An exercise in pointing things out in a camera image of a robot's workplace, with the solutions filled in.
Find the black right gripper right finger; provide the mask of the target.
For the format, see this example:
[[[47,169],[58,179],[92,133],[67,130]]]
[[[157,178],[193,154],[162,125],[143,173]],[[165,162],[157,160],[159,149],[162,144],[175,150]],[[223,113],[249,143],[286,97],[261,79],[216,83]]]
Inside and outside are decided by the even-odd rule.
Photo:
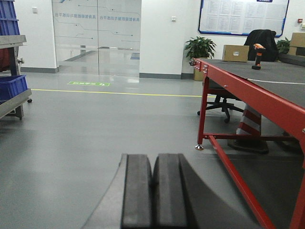
[[[156,229],[259,229],[217,196],[182,154],[159,154],[153,171]]]

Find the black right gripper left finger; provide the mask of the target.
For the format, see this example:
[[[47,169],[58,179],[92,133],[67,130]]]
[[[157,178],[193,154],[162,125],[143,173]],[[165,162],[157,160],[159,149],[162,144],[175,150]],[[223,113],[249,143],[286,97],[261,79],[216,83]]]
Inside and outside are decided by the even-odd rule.
[[[151,179],[147,155],[123,154],[114,178],[83,228],[151,228]]]

